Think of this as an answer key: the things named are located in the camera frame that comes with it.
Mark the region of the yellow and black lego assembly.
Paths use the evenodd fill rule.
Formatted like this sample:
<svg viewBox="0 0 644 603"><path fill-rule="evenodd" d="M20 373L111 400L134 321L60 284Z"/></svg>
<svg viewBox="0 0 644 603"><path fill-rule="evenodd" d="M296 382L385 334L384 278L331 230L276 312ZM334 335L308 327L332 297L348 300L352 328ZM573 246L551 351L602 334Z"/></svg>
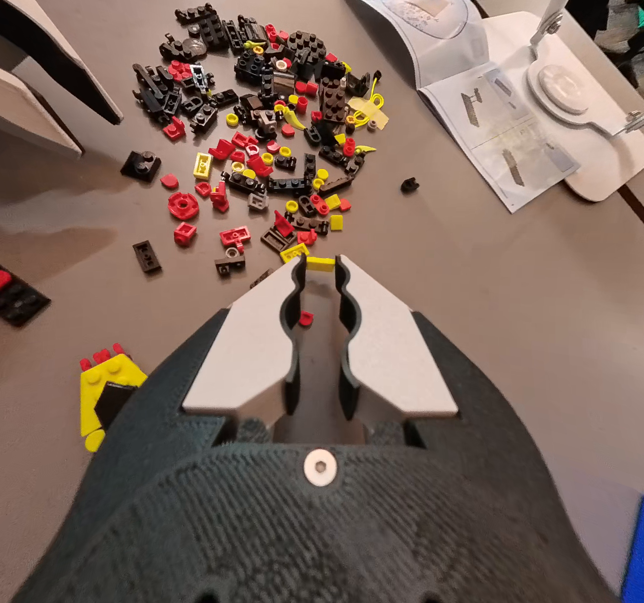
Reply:
<svg viewBox="0 0 644 603"><path fill-rule="evenodd" d="M85 449L94 454L109 427L147 375L120 343L80 360L79 430Z"/></svg>

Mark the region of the black lego plate with red tiles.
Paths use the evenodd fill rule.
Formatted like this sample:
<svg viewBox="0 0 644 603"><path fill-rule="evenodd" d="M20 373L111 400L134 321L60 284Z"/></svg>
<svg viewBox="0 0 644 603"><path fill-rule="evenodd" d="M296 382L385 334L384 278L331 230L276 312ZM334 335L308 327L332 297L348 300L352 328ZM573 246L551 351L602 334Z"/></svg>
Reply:
<svg viewBox="0 0 644 603"><path fill-rule="evenodd" d="M1 266L1 319L20 327L47 308L51 299Z"/></svg>

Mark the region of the small clear plastic bag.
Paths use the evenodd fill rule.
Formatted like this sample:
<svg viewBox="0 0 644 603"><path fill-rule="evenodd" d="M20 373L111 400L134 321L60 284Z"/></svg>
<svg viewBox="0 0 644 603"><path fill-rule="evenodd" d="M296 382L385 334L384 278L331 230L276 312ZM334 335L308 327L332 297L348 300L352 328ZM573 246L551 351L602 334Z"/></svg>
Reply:
<svg viewBox="0 0 644 603"><path fill-rule="evenodd" d="M373 93L369 99L352 97L348 101L350 115L354 117L356 128L372 122L378 130L383 130L389 121L388 116L382 111L383 106L384 98L380 93Z"/></svg>

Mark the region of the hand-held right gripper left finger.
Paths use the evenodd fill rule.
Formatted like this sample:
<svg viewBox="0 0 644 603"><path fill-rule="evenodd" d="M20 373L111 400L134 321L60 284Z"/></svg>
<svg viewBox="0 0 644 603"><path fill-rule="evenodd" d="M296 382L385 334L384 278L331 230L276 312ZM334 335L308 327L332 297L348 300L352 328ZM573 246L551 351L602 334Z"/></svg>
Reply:
<svg viewBox="0 0 644 603"><path fill-rule="evenodd" d="M259 419L271 429L300 396L293 333L301 313L306 255L296 256L230 305L182 408L188 414Z"/></svg>

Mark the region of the dark brown two-stud lego plate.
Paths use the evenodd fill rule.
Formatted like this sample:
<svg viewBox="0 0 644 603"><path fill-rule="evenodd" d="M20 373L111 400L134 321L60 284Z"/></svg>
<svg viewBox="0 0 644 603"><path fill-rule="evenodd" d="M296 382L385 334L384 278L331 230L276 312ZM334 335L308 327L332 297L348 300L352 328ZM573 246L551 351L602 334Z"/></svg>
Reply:
<svg viewBox="0 0 644 603"><path fill-rule="evenodd" d="M144 274L157 274L162 271L162 266L148 240L132 245L136 259Z"/></svg>

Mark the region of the blue object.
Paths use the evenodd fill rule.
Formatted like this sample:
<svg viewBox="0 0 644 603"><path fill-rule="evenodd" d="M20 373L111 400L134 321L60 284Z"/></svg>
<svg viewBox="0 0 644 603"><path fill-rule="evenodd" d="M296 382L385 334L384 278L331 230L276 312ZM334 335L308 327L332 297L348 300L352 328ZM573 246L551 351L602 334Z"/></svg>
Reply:
<svg viewBox="0 0 644 603"><path fill-rule="evenodd" d="M643 519L640 518L632 539L624 575L621 602L643 602Z"/></svg>

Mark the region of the black lego slope brick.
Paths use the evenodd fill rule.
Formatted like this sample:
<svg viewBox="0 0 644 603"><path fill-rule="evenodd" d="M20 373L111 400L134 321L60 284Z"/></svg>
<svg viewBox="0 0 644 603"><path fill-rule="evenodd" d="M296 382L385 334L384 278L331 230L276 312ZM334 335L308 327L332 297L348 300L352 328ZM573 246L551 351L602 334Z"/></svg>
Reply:
<svg viewBox="0 0 644 603"><path fill-rule="evenodd" d="M161 159L150 151L131 151L120 168L120 173L149 184L155 178L160 164L162 164Z"/></svg>

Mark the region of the lego instruction booklet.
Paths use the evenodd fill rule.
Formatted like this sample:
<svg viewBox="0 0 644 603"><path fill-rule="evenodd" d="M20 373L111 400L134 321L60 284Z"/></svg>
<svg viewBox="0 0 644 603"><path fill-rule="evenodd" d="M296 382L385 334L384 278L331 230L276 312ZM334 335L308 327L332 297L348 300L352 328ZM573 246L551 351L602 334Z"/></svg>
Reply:
<svg viewBox="0 0 644 603"><path fill-rule="evenodd" d="M580 168L529 98L525 66L503 66L470 0L356 0L389 22L416 90L510 212Z"/></svg>

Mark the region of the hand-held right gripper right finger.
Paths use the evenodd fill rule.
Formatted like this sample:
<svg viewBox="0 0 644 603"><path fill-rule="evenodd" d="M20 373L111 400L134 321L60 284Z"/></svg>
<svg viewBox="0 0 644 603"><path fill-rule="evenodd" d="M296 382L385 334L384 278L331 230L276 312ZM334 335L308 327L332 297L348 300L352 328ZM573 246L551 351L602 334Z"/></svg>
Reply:
<svg viewBox="0 0 644 603"><path fill-rule="evenodd" d="M349 421L453 418L458 406L413 311L345 255L335 258L339 318L348 332L341 351L339 400Z"/></svg>

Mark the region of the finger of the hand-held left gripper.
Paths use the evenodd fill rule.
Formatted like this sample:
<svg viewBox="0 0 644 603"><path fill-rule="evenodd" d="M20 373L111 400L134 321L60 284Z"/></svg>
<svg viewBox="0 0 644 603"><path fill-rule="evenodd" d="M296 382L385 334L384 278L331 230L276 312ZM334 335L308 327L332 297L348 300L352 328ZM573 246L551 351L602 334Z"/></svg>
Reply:
<svg viewBox="0 0 644 603"><path fill-rule="evenodd" d="M124 116L36 0L1 0L1 37L113 125Z"/></svg>
<svg viewBox="0 0 644 603"><path fill-rule="evenodd" d="M1 58L1 132L60 155L81 158L83 145L51 105L9 70L18 64L14 58Z"/></svg>

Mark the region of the white document stand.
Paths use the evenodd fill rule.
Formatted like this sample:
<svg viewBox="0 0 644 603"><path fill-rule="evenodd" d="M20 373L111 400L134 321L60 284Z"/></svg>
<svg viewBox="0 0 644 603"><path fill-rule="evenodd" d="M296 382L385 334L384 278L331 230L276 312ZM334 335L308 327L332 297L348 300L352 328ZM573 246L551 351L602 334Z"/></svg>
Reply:
<svg viewBox="0 0 644 603"><path fill-rule="evenodd" d="M578 163L566 184L600 202L643 170L643 99L566 11L567 0L479 0L489 56L510 77L542 129ZM589 108L567 114L538 75L561 66Z"/></svg>

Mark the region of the pile of lego bricks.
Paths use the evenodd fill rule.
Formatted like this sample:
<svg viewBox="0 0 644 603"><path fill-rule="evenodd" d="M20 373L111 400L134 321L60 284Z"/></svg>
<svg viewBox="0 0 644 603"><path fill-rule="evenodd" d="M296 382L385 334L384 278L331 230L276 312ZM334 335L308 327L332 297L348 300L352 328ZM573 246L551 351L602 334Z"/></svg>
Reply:
<svg viewBox="0 0 644 603"><path fill-rule="evenodd" d="M352 205L341 192L375 152L356 130L378 129L356 128L348 101L380 93L381 71L360 76L316 34L244 15L221 19L211 3L174 15L187 37L165 35L161 65L132 65L136 103L172 142L187 130L200 141L219 120L234 130L197 152L193 192L182 191L173 173L160 177L171 193L175 244L195 241L202 203L226 214L233 192L253 214L268 214L271 198L281 196L285 208L275 210L260 241L282 263L309 254L318 239L342 232Z"/></svg>

